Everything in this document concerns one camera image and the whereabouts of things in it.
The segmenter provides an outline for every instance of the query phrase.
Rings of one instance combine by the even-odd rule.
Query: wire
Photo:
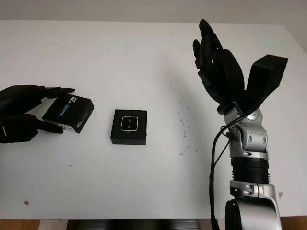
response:
[[[212,153],[211,153],[211,169],[210,169],[210,177],[209,177],[209,200],[210,200],[210,208],[211,208],[211,226],[212,226],[213,230],[220,230],[219,225],[218,225],[217,220],[216,220],[216,217],[215,217],[215,213],[214,213],[214,168],[215,168],[215,165],[216,165],[217,161],[219,160],[220,156],[222,155],[222,153],[220,154],[218,160],[215,163],[214,160],[215,160],[216,143],[217,143],[218,138],[223,134],[223,132],[226,129],[228,129],[229,127],[231,127],[235,123],[239,122],[240,120],[246,118],[247,116],[248,116],[248,114],[241,116],[241,117],[238,117],[237,119],[228,123],[226,126],[222,126],[221,130],[216,134],[216,136],[213,140]]]
[[[219,159],[221,158],[222,154],[225,152],[225,149],[227,148],[227,146],[229,145],[230,140],[228,140],[227,144],[225,145],[223,151],[221,152],[220,156],[217,158],[217,160],[214,163],[214,167],[216,166],[217,162],[219,161]]]

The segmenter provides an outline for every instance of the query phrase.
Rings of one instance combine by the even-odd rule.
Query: black box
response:
[[[93,110],[90,99],[66,94],[54,101],[43,119],[65,130],[80,133]]]
[[[146,145],[147,111],[115,110],[111,141],[121,145]]]

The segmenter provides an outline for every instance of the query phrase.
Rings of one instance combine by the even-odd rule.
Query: table surface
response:
[[[246,83],[262,56],[289,58],[261,110],[280,213],[307,215],[306,53],[283,26],[212,26]],[[1,21],[1,88],[72,87],[95,109],[80,134],[39,131],[30,142],[0,145],[0,217],[209,218],[211,147],[224,118],[194,65],[200,37],[188,23]],[[41,117],[52,102],[31,113]],[[146,146],[112,145],[115,109],[148,111]],[[218,217],[231,199],[229,180],[227,151],[215,174]]]

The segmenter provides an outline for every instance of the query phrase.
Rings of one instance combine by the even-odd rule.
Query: white wall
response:
[[[307,52],[307,0],[0,0],[0,20],[284,25]]]

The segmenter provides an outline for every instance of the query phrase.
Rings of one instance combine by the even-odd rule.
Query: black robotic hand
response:
[[[37,129],[63,133],[61,127],[24,113],[41,104],[45,97],[56,98],[74,91],[37,85],[14,85],[0,91],[0,143],[30,141],[37,135]]]
[[[202,40],[193,42],[195,64],[206,91],[220,104],[218,113],[225,114],[236,104],[241,114],[251,114],[279,86],[288,59],[266,55],[254,62],[245,89],[241,67],[233,54],[223,49],[204,19],[199,27]]]

